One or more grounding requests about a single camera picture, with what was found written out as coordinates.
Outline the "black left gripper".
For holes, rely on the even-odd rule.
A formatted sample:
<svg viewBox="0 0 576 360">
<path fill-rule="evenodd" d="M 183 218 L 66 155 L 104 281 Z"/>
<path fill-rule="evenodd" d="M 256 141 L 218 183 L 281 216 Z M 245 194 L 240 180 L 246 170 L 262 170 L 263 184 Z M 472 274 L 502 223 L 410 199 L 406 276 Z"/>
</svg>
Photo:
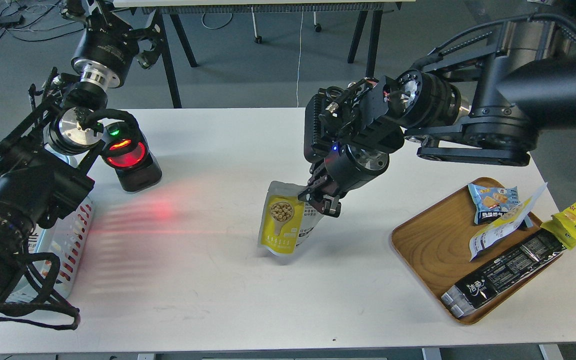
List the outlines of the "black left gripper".
<svg viewBox="0 0 576 360">
<path fill-rule="evenodd" d="M 109 0 L 64 0 L 62 18 L 83 24 L 86 32 L 78 44 L 71 66 L 81 74 L 87 63 L 98 63 L 108 68 L 114 75 L 110 77 L 110 87 L 124 85 L 133 58 L 138 54 L 138 41 L 148 41 L 150 48 L 142 50 L 137 62 L 143 69 L 150 69 L 162 54 L 163 26 L 162 14 L 153 11 L 143 28 L 135 30 L 135 38 L 125 36 L 134 27 L 112 14 L 114 3 Z"/>
</svg>

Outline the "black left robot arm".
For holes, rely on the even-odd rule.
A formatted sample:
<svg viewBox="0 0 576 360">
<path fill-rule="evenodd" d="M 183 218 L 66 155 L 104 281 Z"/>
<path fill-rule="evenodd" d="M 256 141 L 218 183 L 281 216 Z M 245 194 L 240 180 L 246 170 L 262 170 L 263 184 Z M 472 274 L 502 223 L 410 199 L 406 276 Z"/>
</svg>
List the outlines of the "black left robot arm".
<svg viewBox="0 0 576 360">
<path fill-rule="evenodd" d="M 134 28 L 103 0 L 64 0 L 61 14 L 83 24 L 73 73 L 56 68 L 30 98 L 41 96 L 32 112 L 0 142 L 0 322 L 28 323 L 36 311 L 72 318 L 53 330 L 75 330 L 80 311 L 55 284 L 64 260 L 51 252 L 30 253 L 36 227 L 52 228 L 80 207 L 93 190 L 89 170 L 98 158 L 113 168 L 122 189 L 151 187 L 163 172 L 130 112 L 112 109 L 108 89 L 125 84 L 132 61 L 143 69 L 166 48 L 161 14 Z"/>
</svg>

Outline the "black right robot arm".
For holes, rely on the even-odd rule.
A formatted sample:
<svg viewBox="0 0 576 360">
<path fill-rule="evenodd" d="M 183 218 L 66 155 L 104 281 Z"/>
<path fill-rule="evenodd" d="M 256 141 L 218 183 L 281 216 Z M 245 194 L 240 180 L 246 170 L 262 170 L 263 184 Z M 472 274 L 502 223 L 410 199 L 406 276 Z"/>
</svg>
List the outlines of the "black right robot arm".
<svg viewBox="0 0 576 360">
<path fill-rule="evenodd" d="M 405 141 L 426 160 L 523 167 L 542 132 L 576 130 L 576 19 L 532 13 L 468 28 L 396 78 L 320 89 L 305 109 L 298 199 L 330 217 Z"/>
</svg>

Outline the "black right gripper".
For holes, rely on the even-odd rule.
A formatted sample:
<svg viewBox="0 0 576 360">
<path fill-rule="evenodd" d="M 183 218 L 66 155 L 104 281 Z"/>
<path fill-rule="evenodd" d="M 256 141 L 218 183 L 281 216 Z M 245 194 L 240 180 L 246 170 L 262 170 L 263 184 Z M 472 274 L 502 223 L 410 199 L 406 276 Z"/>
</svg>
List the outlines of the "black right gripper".
<svg viewBox="0 0 576 360">
<path fill-rule="evenodd" d="M 313 176 L 298 194 L 298 199 L 307 203 L 318 202 L 320 214 L 338 218 L 343 196 L 380 176 L 387 170 L 389 162 L 388 153 L 339 143 L 324 158 L 326 173 Z"/>
</svg>

